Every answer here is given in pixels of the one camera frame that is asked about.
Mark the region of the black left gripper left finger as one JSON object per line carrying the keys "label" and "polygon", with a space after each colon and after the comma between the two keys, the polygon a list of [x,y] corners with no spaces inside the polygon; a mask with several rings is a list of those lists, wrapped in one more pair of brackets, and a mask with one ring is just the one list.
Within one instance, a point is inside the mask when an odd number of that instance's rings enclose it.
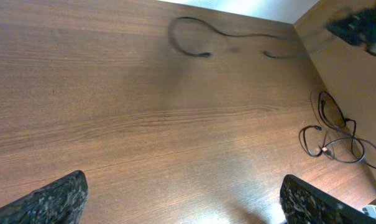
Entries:
{"label": "black left gripper left finger", "polygon": [[79,223],[88,200],[83,171],[66,176],[0,208],[0,223]]}

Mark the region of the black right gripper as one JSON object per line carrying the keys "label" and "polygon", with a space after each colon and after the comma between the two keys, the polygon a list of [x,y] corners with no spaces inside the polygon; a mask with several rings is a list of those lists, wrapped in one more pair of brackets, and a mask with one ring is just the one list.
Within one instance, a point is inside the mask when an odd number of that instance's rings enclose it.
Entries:
{"label": "black right gripper", "polygon": [[326,24],[326,29],[350,45],[376,44],[376,9],[350,13]]}

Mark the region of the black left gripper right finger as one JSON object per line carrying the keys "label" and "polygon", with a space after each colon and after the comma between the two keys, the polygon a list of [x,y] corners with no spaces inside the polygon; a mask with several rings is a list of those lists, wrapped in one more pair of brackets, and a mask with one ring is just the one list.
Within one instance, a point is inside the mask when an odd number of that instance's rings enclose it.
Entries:
{"label": "black left gripper right finger", "polygon": [[280,189],[287,223],[371,223],[372,218],[300,178],[287,174]]}

